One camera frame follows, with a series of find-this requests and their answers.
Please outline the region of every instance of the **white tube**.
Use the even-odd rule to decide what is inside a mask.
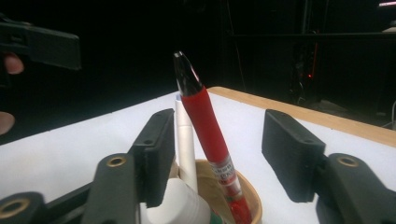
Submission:
[[[193,127],[190,117],[181,102],[180,94],[176,98],[176,123],[180,179],[195,192],[198,192]]]
[[[209,204],[178,178],[168,180],[163,203],[147,212],[153,224],[209,224],[211,220]]]

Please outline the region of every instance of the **white table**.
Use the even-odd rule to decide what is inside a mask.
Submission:
[[[265,108],[249,102],[256,96],[248,95],[249,100],[240,102],[238,99],[243,97],[232,100],[221,96],[229,94],[230,90],[214,88],[209,91],[219,92],[210,93],[210,97],[234,166],[262,199],[262,223],[318,223],[316,203],[293,203],[289,200],[262,155]],[[0,146],[0,198],[33,190],[43,193],[46,202],[50,202],[91,182],[96,165],[102,158],[127,152],[152,114],[175,108],[176,94],[172,92],[143,104]],[[288,106],[302,111],[296,106]],[[390,134],[390,141],[384,144],[382,140],[368,140],[337,131],[334,127],[299,119],[298,116],[295,118],[327,144],[326,155],[340,152],[359,157],[388,189],[396,190],[396,148],[393,145],[396,145],[396,138],[393,142],[393,133],[385,131]],[[197,159],[205,159],[196,136],[195,151]]]

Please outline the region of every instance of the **red marker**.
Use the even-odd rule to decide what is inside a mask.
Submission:
[[[174,64],[181,102],[189,114],[206,158],[223,189],[235,223],[249,224],[250,210],[216,120],[209,94],[181,51],[174,54]]]

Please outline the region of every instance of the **finger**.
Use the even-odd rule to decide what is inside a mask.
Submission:
[[[15,53],[6,53],[4,56],[4,66],[9,74],[15,75],[23,71],[23,62]]]
[[[7,133],[14,126],[14,116],[0,111],[0,135]]]

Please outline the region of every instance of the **table surface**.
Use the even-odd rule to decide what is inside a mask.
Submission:
[[[97,163],[108,155],[127,152],[152,114],[175,108],[176,95],[171,92],[0,146],[0,199],[38,191],[50,202],[90,183]],[[263,224],[318,223],[316,199],[293,203],[262,155],[266,108],[294,116],[326,143],[326,155],[346,153],[364,160],[388,189],[396,190],[393,132],[222,87],[209,88],[209,95],[235,168],[261,198]],[[196,134],[194,147],[195,158],[205,159]]]

